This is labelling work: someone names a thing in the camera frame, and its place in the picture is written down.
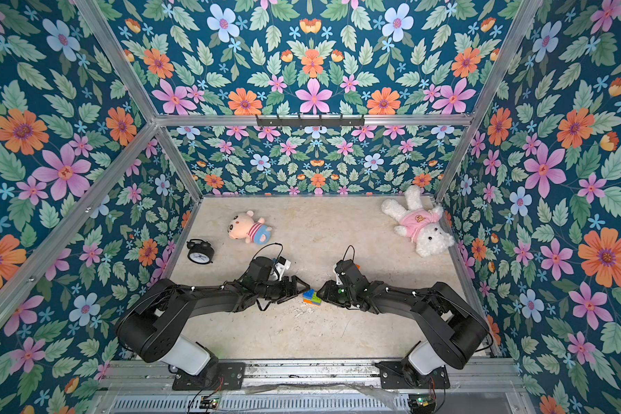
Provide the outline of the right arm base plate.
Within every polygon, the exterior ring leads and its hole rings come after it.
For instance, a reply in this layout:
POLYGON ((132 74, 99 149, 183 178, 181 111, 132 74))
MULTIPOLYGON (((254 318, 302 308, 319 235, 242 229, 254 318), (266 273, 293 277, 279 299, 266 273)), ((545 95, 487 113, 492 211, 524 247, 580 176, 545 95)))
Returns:
POLYGON ((439 367, 430 374, 419 374, 412 366, 401 361, 376 362, 381 387, 386 390, 450 388, 446 367, 439 367))

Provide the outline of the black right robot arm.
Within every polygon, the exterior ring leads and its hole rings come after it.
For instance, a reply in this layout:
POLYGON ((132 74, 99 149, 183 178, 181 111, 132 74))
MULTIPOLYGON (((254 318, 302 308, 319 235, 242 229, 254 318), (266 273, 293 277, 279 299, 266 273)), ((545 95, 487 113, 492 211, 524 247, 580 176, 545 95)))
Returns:
POLYGON ((485 319, 444 282, 408 289, 370 281, 353 260, 340 260, 335 274, 336 279, 325 282, 317 291, 322 301, 375 315, 393 314, 417 323, 424 340, 402 360, 407 371, 428 375, 445 366, 463 369, 489 335, 485 319))

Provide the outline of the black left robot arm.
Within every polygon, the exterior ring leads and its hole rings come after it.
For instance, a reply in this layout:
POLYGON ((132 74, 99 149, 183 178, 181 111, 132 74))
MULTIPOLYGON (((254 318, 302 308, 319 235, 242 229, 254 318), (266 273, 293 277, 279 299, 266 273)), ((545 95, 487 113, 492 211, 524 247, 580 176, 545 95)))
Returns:
POLYGON ((182 335, 189 319, 238 313, 256 305, 265 311, 310 291, 299 277, 279 270, 276 260, 258 256, 238 279, 220 286, 186 286, 161 279, 117 322, 118 341, 143 361, 164 362, 191 376, 204 374, 217 358, 182 335))

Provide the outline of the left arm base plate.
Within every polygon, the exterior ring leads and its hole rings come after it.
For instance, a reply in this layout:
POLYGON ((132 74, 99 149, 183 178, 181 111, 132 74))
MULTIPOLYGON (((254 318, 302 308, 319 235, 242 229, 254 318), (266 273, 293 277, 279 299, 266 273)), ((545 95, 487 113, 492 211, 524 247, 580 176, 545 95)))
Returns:
POLYGON ((243 362, 211 362, 199 374, 191 375, 181 369, 177 372, 172 390, 182 391, 235 391, 242 388, 246 364, 243 362))

